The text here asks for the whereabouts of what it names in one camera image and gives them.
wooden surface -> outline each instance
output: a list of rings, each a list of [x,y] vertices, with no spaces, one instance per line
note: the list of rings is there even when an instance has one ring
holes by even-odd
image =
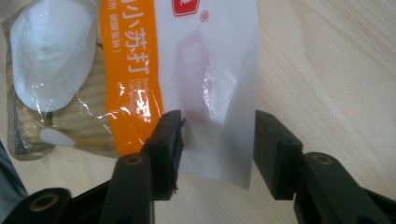
[[[28,0],[0,0],[4,20]],[[396,2],[258,0],[258,108],[276,115],[304,151],[337,158],[367,189],[396,199]],[[0,35],[0,137],[7,139],[5,39]],[[56,148],[40,161],[13,161],[29,193],[74,195],[109,179],[114,160]],[[253,167],[250,190],[181,174],[157,223],[296,223]]]

wooden table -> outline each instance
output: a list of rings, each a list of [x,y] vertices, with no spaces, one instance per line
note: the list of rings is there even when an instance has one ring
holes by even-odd
[[[0,0],[4,20],[29,0]],[[304,151],[333,155],[367,189],[396,199],[396,2],[258,0],[258,108],[276,115]],[[7,147],[5,39],[0,35],[0,138]],[[73,195],[111,176],[115,160],[57,147],[13,163],[27,191]],[[253,166],[249,190],[181,174],[157,223],[296,223],[292,202],[274,201]]]

plastic bag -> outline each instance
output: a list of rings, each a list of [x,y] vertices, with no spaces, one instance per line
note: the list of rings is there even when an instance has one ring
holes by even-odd
[[[54,145],[112,157],[137,152],[161,114],[180,109],[186,119],[180,170],[247,187],[256,2],[109,0],[101,10],[103,52],[96,47],[91,72],[65,107],[38,113],[22,104],[8,62],[11,154],[37,159]],[[15,17],[3,24],[6,35]]]
[[[51,82],[43,81],[43,83],[35,83],[36,80],[18,79],[15,71],[13,72],[13,68],[15,68],[15,65],[13,66],[13,59],[15,60],[15,58],[13,58],[10,43],[12,26],[18,18],[22,18],[20,15],[23,12],[26,12],[29,8],[38,7],[37,10],[53,9],[53,6],[43,6],[42,4],[49,4],[49,2],[47,0],[34,1],[31,5],[26,8],[22,8],[2,24],[7,40],[7,115],[9,119],[8,151],[14,158],[20,161],[40,159],[49,153],[56,145],[75,147],[97,155],[118,157],[118,152],[106,117],[106,74],[103,62],[103,51],[101,45],[95,46],[95,39],[93,40],[93,46],[90,47],[90,50],[93,50],[93,52],[91,53],[92,56],[90,56],[92,58],[88,62],[88,70],[86,68],[83,69],[85,70],[85,77],[87,78],[82,79],[83,84],[81,82],[78,83],[78,81],[75,82],[75,93],[73,93],[72,98],[67,99],[67,102],[65,103],[64,98],[62,98],[65,92],[64,89],[57,87],[54,90],[51,90],[54,91],[52,99],[59,100],[59,96],[61,96],[60,100],[63,101],[61,104],[65,105],[62,108],[55,110],[49,109],[50,106],[48,102],[52,102],[53,100],[43,100],[44,97],[40,97],[42,95],[39,94],[42,92],[28,92],[29,90],[27,90],[25,92],[20,92],[20,94],[17,95],[15,91],[15,87],[18,87],[18,85],[20,89],[24,89],[23,86],[21,87],[22,83],[25,85],[28,84],[28,87],[29,85],[32,87],[45,86],[53,84],[53,80],[57,78],[50,79],[49,81]],[[24,19],[29,20],[31,18],[25,15]],[[90,36],[94,34],[93,24],[92,30],[93,32],[90,32]],[[28,41],[35,43],[36,40],[28,39]],[[38,50],[45,50],[48,46],[40,46],[40,43],[38,43],[33,47]],[[53,55],[55,57],[59,52],[55,51],[53,54],[49,55]],[[25,63],[25,66],[28,67],[34,64],[34,62],[39,62],[39,60],[21,60],[21,62]],[[23,71],[26,76],[32,75],[33,72],[30,73],[30,71],[35,71],[33,66],[28,67],[26,70],[27,71]],[[66,77],[64,79],[62,79],[62,77],[64,76],[60,76],[60,80],[57,81],[61,86],[67,85],[65,82],[74,81],[73,77]],[[34,99],[32,104],[30,104],[30,102],[26,102],[29,98]]]
[[[109,118],[118,150],[144,143],[152,121],[181,109],[180,170],[246,187],[256,107],[256,2],[106,1],[101,25],[106,73],[118,76],[107,82],[113,91],[107,94],[117,99],[107,108],[122,108],[110,110],[116,113]]]

wood grain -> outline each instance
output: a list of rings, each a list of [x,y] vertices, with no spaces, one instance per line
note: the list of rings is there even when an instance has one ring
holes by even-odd
[[[0,20],[29,1],[0,0]],[[304,151],[337,158],[367,189],[396,199],[396,2],[258,0],[258,108],[276,115]],[[7,138],[5,41],[0,35],[0,139]],[[13,161],[28,192],[74,195],[110,178],[114,160],[57,147],[40,161]],[[250,190],[181,174],[157,223],[296,223],[253,166]]]

transparent plastic bag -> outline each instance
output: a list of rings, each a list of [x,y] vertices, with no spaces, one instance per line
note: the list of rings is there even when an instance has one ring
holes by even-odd
[[[7,40],[8,151],[17,160],[37,160],[56,145],[83,149],[93,154],[118,157],[106,117],[106,73],[102,46],[96,45],[86,80],[72,100],[55,111],[37,111],[17,96],[13,83],[10,31],[22,8],[4,21]]]

